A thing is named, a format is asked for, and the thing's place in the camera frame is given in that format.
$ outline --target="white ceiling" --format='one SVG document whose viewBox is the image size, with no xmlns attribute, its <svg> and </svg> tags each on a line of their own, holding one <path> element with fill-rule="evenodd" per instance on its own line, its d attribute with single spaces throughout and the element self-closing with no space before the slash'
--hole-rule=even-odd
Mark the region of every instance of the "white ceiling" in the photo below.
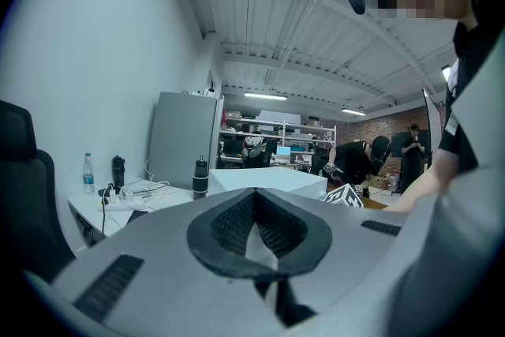
<svg viewBox="0 0 505 337">
<path fill-rule="evenodd" d="M 288 96 L 302 114 L 349 119 L 443 91 L 455 23 L 354 13 L 346 0 L 191 0 L 202 36 L 218 32 L 229 108 L 244 91 Z"/>
</svg>

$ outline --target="black bottle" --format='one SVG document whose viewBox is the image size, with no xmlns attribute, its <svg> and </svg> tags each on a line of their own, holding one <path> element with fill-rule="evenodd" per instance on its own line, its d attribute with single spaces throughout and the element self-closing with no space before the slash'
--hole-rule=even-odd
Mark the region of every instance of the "black bottle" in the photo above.
<svg viewBox="0 0 505 337">
<path fill-rule="evenodd" d="M 207 196 L 208 189 L 208 172 L 207 162 L 203 156 L 196 161 L 195 174 L 193 175 L 193 199 L 198 200 Z"/>
<path fill-rule="evenodd" d="M 116 193 L 125 184 L 125 160 L 119 156 L 112 159 L 112 182 Z"/>
</svg>

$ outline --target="fluorescent light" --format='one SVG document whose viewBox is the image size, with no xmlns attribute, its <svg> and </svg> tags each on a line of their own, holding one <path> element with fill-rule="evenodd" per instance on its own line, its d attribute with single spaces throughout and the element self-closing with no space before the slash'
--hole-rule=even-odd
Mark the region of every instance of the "fluorescent light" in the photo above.
<svg viewBox="0 0 505 337">
<path fill-rule="evenodd" d="M 361 111 L 349 110 L 348 108 L 342 108 L 342 113 L 349 113 L 349 114 L 356 114 L 356 115 L 366 115 L 365 113 L 362 113 Z"/>
<path fill-rule="evenodd" d="M 269 95 L 269 94 L 256 94 L 256 93 L 245 93 L 245 97 L 257 97 L 258 99 L 272 99 L 272 100 L 285 100 L 287 97 L 285 95 Z"/>
<path fill-rule="evenodd" d="M 445 81 L 449 81 L 449 74 L 451 73 L 451 67 L 442 68 L 443 77 L 445 77 Z"/>
</svg>

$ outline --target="white wall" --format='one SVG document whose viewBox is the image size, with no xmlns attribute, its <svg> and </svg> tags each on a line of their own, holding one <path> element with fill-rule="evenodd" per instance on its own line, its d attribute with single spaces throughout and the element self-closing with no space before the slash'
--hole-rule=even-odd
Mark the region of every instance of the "white wall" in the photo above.
<svg viewBox="0 0 505 337">
<path fill-rule="evenodd" d="M 95 182 L 110 161 L 144 173 L 153 107 L 179 92 L 200 58 L 189 0 L 17 0 L 0 44 L 0 97 L 27 108 L 38 147 L 55 166 L 58 216 L 71 249 L 83 245 L 66 201 L 82 191 L 84 153 Z"/>
<path fill-rule="evenodd" d="M 215 33 L 205 36 L 199 58 L 186 79 L 186 90 L 203 94 L 208 86 L 209 74 L 214 81 L 214 93 L 219 97 L 223 84 L 223 49 Z"/>
</svg>

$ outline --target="white desk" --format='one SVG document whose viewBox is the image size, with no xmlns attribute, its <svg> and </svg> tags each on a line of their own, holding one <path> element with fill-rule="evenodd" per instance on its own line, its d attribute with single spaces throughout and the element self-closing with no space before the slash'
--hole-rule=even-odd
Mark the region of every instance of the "white desk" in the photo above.
<svg viewBox="0 0 505 337">
<path fill-rule="evenodd" d="M 131 185 L 131 189 L 145 189 L 139 185 L 145 184 L 149 185 L 150 183 L 146 180 L 141 180 L 135 184 Z M 95 192 L 92 195 L 88 194 L 77 194 L 69 197 L 69 204 L 76 210 L 76 212 L 82 216 L 86 222 L 88 222 L 91 226 L 93 226 L 99 234 L 102 233 L 102 221 L 103 221 L 103 212 L 96 209 L 99 206 L 101 197 L 99 197 L 97 193 L 98 189 L 95 189 Z M 193 200 L 193 191 L 188 189 L 178 189 L 175 187 L 171 187 L 170 192 L 175 191 L 174 193 L 167 193 L 162 196 L 154 195 L 153 198 L 146 203 L 146 212 L 157 211 L 158 209 L 173 207 L 179 204 L 185 204 L 186 202 L 190 202 Z M 121 201 L 116 200 L 116 204 L 122 204 Z M 106 236 L 111 236 L 116 233 L 118 230 L 122 229 L 126 223 L 128 222 L 129 217 L 132 215 L 133 210 L 128 211 L 106 211 L 105 214 L 105 227 L 103 233 Z"/>
<path fill-rule="evenodd" d="M 400 194 L 391 194 L 391 191 L 387 191 L 385 189 L 377 189 L 371 186 L 368 188 L 368 191 L 370 192 L 371 200 L 380 202 L 384 205 L 393 205 L 401 196 Z"/>
</svg>

